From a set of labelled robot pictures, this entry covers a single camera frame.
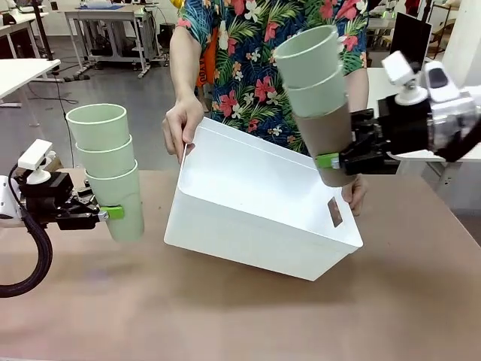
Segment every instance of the floral shirt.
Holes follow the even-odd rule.
[[[302,30],[334,24],[344,74],[366,67],[367,7],[368,0],[185,0],[178,25],[203,51],[219,30],[212,118],[307,154],[272,54]]]

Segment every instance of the yellow object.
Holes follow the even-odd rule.
[[[183,6],[183,0],[171,0],[173,6],[180,9]]]

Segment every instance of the stacked cups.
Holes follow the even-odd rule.
[[[295,122],[314,159],[340,152],[352,141],[339,48],[337,28],[320,26],[293,36],[274,52]],[[319,173],[330,187],[354,180],[340,169]]]
[[[127,110],[113,104],[86,105],[69,111],[67,121],[97,202],[109,213],[112,238],[140,238],[144,217]],[[122,210],[115,215],[112,210],[118,206]]]

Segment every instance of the white plastic bin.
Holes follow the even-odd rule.
[[[341,188],[325,186],[310,157],[205,118],[194,143],[165,243],[310,281],[362,246]]]

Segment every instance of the light green plastic cup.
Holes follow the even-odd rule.
[[[93,177],[117,177],[135,167],[131,135],[127,143],[111,150],[84,150],[78,144],[75,147],[83,167]]]
[[[118,177],[99,178],[87,172],[85,175],[101,207],[123,207],[124,218],[107,220],[112,238],[116,241],[138,240],[144,233],[144,215],[137,161],[132,170]]]
[[[129,141],[127,110],[115,104],[91,104],[67,113],[67,121],[79,148],[110,150]]]
[[[284,41],[274,51],[284,84],[305,88],[337,70],[339,43],[336,26],[318,26]]]
[[[337,62],[337,71],[323,81],[300,89],[284,87],[292,110],[298,117],[315,117],[338,109],[346,102],[346,81],[343,66]]]

